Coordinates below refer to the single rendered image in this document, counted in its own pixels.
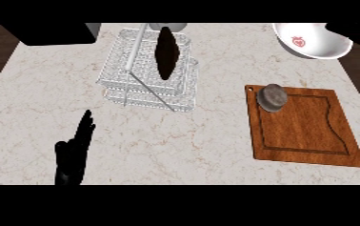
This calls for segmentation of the pale grey rounded object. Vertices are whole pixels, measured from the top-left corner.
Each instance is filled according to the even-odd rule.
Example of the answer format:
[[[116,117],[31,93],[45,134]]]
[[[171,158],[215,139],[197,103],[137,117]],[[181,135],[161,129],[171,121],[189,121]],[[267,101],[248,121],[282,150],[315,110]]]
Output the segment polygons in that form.
[[[153,31],[159,31],[164,27],[168,27],[168,29],[172,32],[178,32],[186,28],[187,24],[186,23],[150,23],[149,27]]]

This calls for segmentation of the brown wooden cutting board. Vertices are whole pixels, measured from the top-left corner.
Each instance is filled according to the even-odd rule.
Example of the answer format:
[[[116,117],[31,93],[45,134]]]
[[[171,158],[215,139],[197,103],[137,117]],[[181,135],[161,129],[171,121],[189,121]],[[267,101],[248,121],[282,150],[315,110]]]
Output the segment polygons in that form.
[[[246,85],[254,157],[259,160],[360,167],[360,148],[333,90],[285,87],[286,103],[270,113]]]

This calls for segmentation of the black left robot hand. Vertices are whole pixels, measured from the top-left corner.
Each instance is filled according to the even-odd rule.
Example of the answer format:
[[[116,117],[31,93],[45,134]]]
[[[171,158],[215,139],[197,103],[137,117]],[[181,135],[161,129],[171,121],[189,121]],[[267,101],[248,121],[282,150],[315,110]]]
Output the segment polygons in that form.
[[[85,111],[78,122],[75,137],[68,142],[59,141],[54,144],[57,186],[81,184],[94,129],[91,112]]]

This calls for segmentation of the black oblong object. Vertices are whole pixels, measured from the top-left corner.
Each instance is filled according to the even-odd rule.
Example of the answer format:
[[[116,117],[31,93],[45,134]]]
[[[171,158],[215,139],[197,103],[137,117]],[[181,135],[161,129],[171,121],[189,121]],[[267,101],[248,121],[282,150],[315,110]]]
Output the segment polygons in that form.
[[[158,71],[162,80],[168,80],[178,60],[180,50],[175,44],[175,38],[172,36],[171,30],[168,27],[162,27],[158,45],[155,49],[155,58],[158,63]]]

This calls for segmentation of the black appliance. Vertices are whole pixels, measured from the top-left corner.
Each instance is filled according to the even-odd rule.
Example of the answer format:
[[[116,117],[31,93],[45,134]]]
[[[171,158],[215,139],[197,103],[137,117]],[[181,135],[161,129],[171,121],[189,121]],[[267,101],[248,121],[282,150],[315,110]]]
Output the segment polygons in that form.
[[[1,23],[26,46],[93,44],[100,23]]]

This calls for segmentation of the white bowl with red print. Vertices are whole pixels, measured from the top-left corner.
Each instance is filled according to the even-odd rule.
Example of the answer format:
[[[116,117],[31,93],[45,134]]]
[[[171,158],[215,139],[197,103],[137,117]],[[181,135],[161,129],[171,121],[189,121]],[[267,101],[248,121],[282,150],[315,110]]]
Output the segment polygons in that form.
[[[274,23],[273,30],[285,49],[302,58],[338,59],[352,48],[352,41],[324,29],[324,23]]]

